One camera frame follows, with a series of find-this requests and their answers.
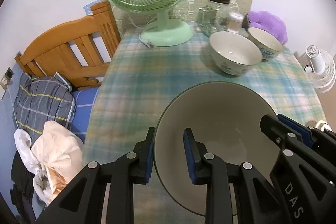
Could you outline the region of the green floral bowl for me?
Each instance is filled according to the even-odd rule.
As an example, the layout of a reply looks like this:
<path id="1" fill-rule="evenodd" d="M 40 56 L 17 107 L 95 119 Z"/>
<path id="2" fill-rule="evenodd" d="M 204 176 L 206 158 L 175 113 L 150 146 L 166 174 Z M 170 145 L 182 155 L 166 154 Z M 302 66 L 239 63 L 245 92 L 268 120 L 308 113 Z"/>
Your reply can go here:
<path id="1" fill-rule="evenodd" d="M 163 112 L 155 133 L 154 160 L 158 177 L 176 203 L 205 215 L 206 186 L 192 184 L 186 163 L 183 132 L 225 162 L 251 162 L 269 180 L 279 148 L 260 130 L 271 106 L 239 84 L 215 81 L 194 86 L 177 96 Z"/>
<path id="2" fill-rule="evenodd" d="M 241 76 L 262 62 L 259 48 L 236 33 L 220 31 L 209 38 L 211 56 L 217 67 L 226 74 Z"/>
<path id="3" fill-rule="evenodd" d="M 283 53 L 284 47 L 270 33 L 256 27 L 249 27 L 247 32 L 248 39 L 259 48 L 264 61 L 272 60 Z"/>

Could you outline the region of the pale crumpled cloth pile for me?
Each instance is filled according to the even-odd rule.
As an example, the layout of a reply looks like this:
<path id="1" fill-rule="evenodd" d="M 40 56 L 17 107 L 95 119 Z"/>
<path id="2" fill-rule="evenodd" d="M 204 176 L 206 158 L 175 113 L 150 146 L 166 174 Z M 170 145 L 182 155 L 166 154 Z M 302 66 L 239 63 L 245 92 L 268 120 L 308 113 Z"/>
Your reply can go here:
<path id="1" fill-rule="evenodd" d="M 84 143 L 56 121 L 45 122 L 35 142 L 23 129 L 15 131 L 14 140 L 24 166 L 34 174 L 34 191 L 49 205 L 80 172 Z"/>

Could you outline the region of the white floor fan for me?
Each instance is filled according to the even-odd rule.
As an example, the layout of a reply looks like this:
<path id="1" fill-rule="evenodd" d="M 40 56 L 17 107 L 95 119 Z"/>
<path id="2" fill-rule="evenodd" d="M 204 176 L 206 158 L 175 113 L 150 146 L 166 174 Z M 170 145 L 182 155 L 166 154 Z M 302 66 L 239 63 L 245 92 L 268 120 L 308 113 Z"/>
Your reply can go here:
<path id="1" fill-rule="evenodd" d="M 335 61 L 328 51 L 310 45 L 303 54 L 301 63 L 317 93 L 324 94 L 331 90 L 335 84 Z"/>

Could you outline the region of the purple plush toy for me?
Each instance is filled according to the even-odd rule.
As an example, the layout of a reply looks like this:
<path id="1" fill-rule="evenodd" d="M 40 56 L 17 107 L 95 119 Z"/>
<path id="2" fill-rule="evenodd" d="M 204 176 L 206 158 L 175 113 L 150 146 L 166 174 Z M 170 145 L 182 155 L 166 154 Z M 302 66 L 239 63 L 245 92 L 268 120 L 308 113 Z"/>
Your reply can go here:
<path id="1" fill-rule="evenodd" d="M 288 42 L 286 25 L 278 16 L 268 11 L 250 11 L 247 14 L 250 27 L 260 28 L 273 35 L 282 45 Z"/>

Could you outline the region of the grey plaid pillow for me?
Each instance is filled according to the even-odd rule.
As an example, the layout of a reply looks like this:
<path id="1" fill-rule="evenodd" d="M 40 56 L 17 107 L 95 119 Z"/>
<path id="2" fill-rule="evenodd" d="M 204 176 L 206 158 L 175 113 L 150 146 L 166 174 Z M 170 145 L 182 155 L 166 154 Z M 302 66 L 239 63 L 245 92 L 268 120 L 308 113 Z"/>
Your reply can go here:
<path id="1" fill-rule="evenodd" d="M 76 108 L 71 83 L 61 74 L 37 77 L 22 73 L 14 101 L 14 123 L 34 143 L 45 122 L 56 121 L 70 128 Z"/>

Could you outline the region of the cotton swab container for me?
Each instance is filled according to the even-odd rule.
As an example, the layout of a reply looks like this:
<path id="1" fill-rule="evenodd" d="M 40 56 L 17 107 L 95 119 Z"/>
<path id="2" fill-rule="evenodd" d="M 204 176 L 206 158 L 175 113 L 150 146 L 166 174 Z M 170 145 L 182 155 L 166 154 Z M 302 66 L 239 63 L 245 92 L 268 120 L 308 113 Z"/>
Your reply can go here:
<path id="1" fill-rule="evenodd" d="M 228 14 L 227 31 L 238 33 L 242 27 L 244 16 L 236 11 L 230 11 Z"/>

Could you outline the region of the glass mason jar mug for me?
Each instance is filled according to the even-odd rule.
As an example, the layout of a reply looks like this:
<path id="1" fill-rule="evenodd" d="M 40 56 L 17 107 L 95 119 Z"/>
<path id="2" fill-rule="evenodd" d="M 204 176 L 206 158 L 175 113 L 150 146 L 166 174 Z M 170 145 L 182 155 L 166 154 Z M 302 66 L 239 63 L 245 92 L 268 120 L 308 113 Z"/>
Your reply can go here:
<path id="1" fill-rule="evenodd" d="M 230 0 L 207 0 L 198 12 L 198 26 L 210 37 L 214 32 L 226 31 L 230 13 Z"/>

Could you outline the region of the plaid tablecloth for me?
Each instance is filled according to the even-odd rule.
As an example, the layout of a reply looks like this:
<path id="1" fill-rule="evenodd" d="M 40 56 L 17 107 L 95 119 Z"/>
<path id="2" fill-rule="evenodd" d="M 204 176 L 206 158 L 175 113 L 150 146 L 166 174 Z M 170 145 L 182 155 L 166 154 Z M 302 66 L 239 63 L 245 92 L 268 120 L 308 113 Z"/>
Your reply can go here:
<path id="1" fill-rule="evenodd" d="M 113 162 L 145 139 L 166 106 L 181 92 L 209 81 L 228 81 L 260 94 L 275 112 L 300 124 L 325 119 L 321 103 L 290 50 L 234 77 L 222 72 L 209 51 L 208 38 L 173 47 L 148 48 L 139 30 L 129 29 L 114 54 L 92 108 L 82 164 Z"/>

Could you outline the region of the wooden bed headboard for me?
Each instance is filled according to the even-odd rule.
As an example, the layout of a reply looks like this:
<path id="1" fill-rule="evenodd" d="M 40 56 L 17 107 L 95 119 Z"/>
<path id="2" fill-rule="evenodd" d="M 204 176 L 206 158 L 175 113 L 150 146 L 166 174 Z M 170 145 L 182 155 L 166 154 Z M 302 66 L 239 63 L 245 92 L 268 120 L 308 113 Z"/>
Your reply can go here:
<path id="1" fill-rule="evenodd" d="M 39 35 L 15 61 L 22 71 L 38 77 L 63 75 L 75 88 L 101 85 L 109 63 L 105 62 L 92 39 L 99 33 L 109 57 L 113 57 L 121 41 L 120 33 L 108 1 L 91 6 L 92 15 L 59 24 Z"/>

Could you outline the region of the wall power socket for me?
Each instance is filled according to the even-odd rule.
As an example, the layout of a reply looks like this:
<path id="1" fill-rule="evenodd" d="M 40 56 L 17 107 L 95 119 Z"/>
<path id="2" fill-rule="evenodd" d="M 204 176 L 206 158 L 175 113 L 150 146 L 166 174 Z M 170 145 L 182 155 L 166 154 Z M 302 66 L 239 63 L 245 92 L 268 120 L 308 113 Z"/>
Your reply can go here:
<path id="1" fill-rule="evenodd" d="M 14 72 L 11 68 L 8 68 L 4 76 L 1 78 L 1 87 L 6 90 L 11 79 L 13 78 Z"/>

